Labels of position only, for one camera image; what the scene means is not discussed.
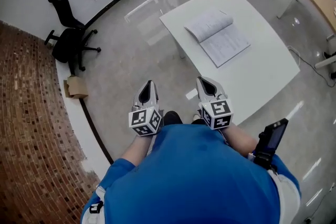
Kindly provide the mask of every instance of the marker cube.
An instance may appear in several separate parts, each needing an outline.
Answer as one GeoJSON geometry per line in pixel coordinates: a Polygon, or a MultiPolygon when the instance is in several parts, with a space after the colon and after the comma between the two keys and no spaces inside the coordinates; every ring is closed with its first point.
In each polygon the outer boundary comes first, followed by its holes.
{"type": "Polygon", "coordinates": [[[230,99],[201,103],[202,118],[212,129],[222,129],[231,124],[233,109],[230,99]]]}
{"type": "Polygon", "coordinates": [[[161,115],[155,107],[137,110],[128,114],[129,127],[138,136],[152,135],[158,132],[161,122],[161,115]]]}

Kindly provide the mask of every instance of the page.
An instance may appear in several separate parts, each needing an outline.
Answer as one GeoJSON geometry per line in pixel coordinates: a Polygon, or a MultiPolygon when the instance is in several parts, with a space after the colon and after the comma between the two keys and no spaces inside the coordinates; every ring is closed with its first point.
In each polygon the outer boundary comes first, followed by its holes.
{"type": "Polygon", "coordinates": [[[189,30],[198,43],[233,23],[233,18],[219,9],[209,9],[200,14],[184,27],[189,30]]]}
{"type": "Polygon", "coordinates": [[[220,67],[238,53],[245,50],[250,43],[234,24],[217,32],[201,43],[216,67],[220,67]]]}

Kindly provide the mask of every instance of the shiny floor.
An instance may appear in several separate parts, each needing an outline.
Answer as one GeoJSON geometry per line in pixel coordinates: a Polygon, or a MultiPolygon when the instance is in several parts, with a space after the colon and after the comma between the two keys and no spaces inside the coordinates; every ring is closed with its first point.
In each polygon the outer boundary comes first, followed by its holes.
{"type": "MultiPolygon", "coordinates": [[[[87,70],[82,76],[90,93],[86,104],[113,159],[134,138],[127,114],[133,95],[149,79],[157,85],[161,108],[177,111],[185,123],[191,121],[197,99],[186,94],[195,88],[198,72],[179,58],[173,37],[159,20],[187,1],[121,0],[92,25],[99,33],[90,45],[101,47],[102,52],[84,56],[87,70]]],[[[276,14],[290,0],[248,1],[306,61],[316,63],[330,49],[326,36],[331,31],[308,0],[294,2],[281,19],[276,14]]],[[[290,119],[278,154],[300,181],[302,205],[294,223],[302,223],[336,182],[336,87],[327,87],[309,66],[293,57],[301,72],[241,127],[257,137],[266,125],[290,119]]],[[[327,68],[320,72],[328,76],[327,68]]],[[[313,223],[329,223],[335,212],[336,189],[322,201],[313,223]]]]}

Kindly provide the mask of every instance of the blue t-shirt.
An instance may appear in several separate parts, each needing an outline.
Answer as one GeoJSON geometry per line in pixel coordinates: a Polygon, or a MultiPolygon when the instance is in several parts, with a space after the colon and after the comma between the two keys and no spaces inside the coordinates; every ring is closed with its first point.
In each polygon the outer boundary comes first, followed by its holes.
{"type": "MultiPolygon", "coordinates": [[[[273,164],[299,189],[278,156],[273,164]]],[[[267,171],[204,125],[165,126],[138,167],[118,159],[99,185],[107,224],[279,223],[279,196],[267,171]]],[[[98,200],[94,193],[83,211],[98,200]]]]}

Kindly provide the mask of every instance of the brick wall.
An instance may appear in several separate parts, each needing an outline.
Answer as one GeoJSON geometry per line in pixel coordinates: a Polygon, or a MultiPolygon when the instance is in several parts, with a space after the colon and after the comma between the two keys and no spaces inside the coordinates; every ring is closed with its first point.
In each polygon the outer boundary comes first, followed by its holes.
{"type": "Polygon", "coordinates": [[[79,223],[98,178],[82,169],[55,60],[41,39],[1,22],[0,102],[1,223],[79,223]]]}

